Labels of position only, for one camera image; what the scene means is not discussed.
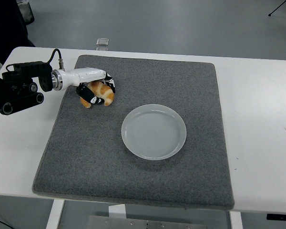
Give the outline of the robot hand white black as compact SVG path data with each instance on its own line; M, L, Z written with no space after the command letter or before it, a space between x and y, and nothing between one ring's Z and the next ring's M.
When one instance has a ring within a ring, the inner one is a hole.
M53 88L57 91L71 85L75 86L80 102L86 108L101 103L109 106L114 100L114 80L104 70L95 68L81 68L67 72L55 70L52 76L56 77L56 85Z

